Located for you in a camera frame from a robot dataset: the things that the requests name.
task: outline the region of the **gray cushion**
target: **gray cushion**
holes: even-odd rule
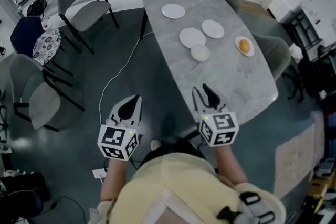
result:
[[[240,11],[240,1],[239,0],[225,0],[230,7],[236,12],[239,13]]]
[[[87,30],[111,7],[106,1],[92,1],[81,8],[72,18],[72,25],[80,32]]]
[[[29,116],[34,129],[47,124],[61,106],[59,94],[43,82],[33,92],[29,99]]]

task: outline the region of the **marble table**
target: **marble table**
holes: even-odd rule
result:
[[[185,16],[177,20],[164,17],[161,8],[168,3],[183,6]],[[246,25],[224,0],[143,0],[143,4],[165,61],[196,121],[192,88],[201,90],[203,83],[224,95],[239,124],[253,119],[276,100],[278,90],[264,55]],[[225,35],[221,39],[205,35],[211,55],[207,61],[197,63],[181,44],[179,34],[187,27],[201,30],[207,19],[220,23]],[[238,36],[246,36],[254,43],[252,57],[238,51],[234,43]]]

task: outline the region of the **white cable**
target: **white cable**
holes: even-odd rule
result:
[[[143,37],[146,37],[146,36],[150,35],[151,33],[153,33],[153,32],[150,32],[150,33],[144,35]],[[118,74],[117,74],[116,76],[114,76],[112,79],[110,79],[110,81],[106,84],[106,86],[105,86],[104,89],[103,89],[103,93],[101,94],[101,98],[100,98],[99,106],[98,106],[98,109],[99,109],[100,125],[102,124],[102,122],[101,122],[101,112],[100,112],[100,103],[101,103],[101,100],[103,100],[105,89],[106,89],[107,86],[110,84],[110,82],[111,82],[112,80],[114,80],[117,76],[119,76],[119,74],[121,73],[121,71],[128,65],[128,63],[130,62],[130,59],[131,59],[131,57],[132,57],[132,55],[133,55],[133,53],[134,53],[134,50],[135,50],[136,46],[138,45],[139,41],[140,41],[140,39],[138,39],[137,44],[135,44],[135,46],[134,46],[134,48],[133,48],[133,50],[132,50],[132,52],[131,52],[131,55],[130,55],[129,58],[128,58],[127,63],[120,69],[120,71],[118,72]]]

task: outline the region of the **white plate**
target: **white plate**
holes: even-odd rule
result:
[[[195,45],[205,45],[205,36],[196,28],[185,28],[180,32],[181,43],[191,49]]]
[[[185,9],[178,4],[167,4],[161,8],[161,12],[169,19],[180,19],[185,15]]]
[[[205,20],[202,22],[202,30],[206,35],[212,38],[219,39],[224,37],[223,27],[214,20]]]
[[[196,62],[204,62],[210,57],[210,51],[206,46],[195,45],[190,51]]]
[[[240,47],[239,47],[239,42],[242,40],[242,39],[245,39],[247,40],[248,44],[250,45],[250,51],[248,53],[244,53],[241,51]],[[235,40],[235,44],[237,46],[237,49],[245,56],[248,56],[248,57],[251,57],[254,55],[254,46],[253,46],[253,43],[251,40],[249,40],[247,37],[237,37],[236,40]]]

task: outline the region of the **white cube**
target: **white cube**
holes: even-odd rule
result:
[[[138,145],[136,129],[101,125],[98,146],[106,158],[128,161]]]
[[[199,126],[210,147],[232,144],[239,131],[235,112],[202,115]]]

